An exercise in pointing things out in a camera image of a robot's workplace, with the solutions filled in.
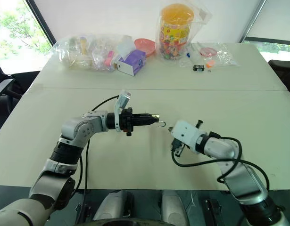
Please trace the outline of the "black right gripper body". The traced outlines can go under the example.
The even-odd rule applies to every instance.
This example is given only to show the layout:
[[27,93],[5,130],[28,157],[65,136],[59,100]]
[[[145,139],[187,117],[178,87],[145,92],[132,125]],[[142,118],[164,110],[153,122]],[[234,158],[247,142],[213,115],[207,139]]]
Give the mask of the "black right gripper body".
[[185,143],[174,138],[171,143],[171,154],[172,156],[180,157],[185,148]]

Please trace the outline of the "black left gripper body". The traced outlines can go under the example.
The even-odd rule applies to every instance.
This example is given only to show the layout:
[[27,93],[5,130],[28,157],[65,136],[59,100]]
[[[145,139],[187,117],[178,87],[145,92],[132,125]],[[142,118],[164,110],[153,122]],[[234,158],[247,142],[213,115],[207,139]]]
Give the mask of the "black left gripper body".
[[128,137],[130,137],[133,132],[133,119],[133,109],[131,107],[124,109],[119,115],[120,130],[125,132]]

